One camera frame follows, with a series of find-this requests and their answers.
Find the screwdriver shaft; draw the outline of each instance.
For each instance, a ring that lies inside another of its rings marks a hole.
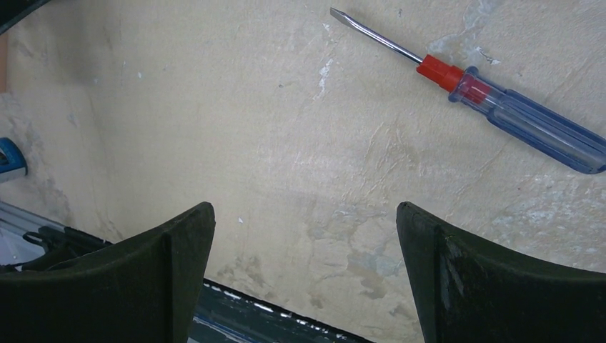
[[[375,41],[378,41],[379,43],[381,43],[384,46],[390,48],[391,50],[397,52],[398,54],[403,55],[404,57],[413,61],[414,63],[421,64],[423,62],[423,59],[421,57],[418,57],[417,55],[413,54],[412,52],[397,45],[393,41],[390,41],[389,39],[381,36],[377,32],[374,32],[373,30],[365,27],[364,25],[362,25],[358,21],[355,21],[352,17],[348,16],[344,12],[341,12],[338,9],[331,8],[330,14],[334,18],[336,18],[338,21],[342,22],[343,24],[351,27],[352,29],[354,29],[358,32],[363,33],[364,35],[370,37],[371,39],[374,39]]]

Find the cream wall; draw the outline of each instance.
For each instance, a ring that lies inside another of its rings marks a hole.
[[[0,199],[113,241],[212,202],[207,277],[376,342],[422,342],[402,201],[606,272],[606,174],[451,105],[330,6],[606,135],[604,1],[54,0],[10,31],[0,134],[31,176]]]

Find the blue object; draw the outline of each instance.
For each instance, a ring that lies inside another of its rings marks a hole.
[[[511,89],[483,79],[471,66],[450,93],[488,121],[584,174],[606,170],[606,139]]]
[[[19,148],[8,138],[0,138],[0,183],[27,175],[27,165]]]

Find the screwdriver tip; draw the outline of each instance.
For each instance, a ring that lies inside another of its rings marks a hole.
[[[342,22],[343,24],[347,25],[347,26],[351,26],[352,23],[347,20],[348,15],[345,14],[344,12],[339,11],[338,9],[331,7],[330,8],[330,15],[333,16],[336,20]]]

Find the flathead screwdriver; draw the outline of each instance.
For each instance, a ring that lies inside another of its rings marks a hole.
[[[339,10],[330,9],[330,14],[419,64],[417,72],[448,91],[451,102],[460,101],[484,114],[496,127],[578,172],[598,174],[606,170],[606,139],[603,137],[516,91],[484,79],[475,66],[462,70],[432,55],[422,59]]]

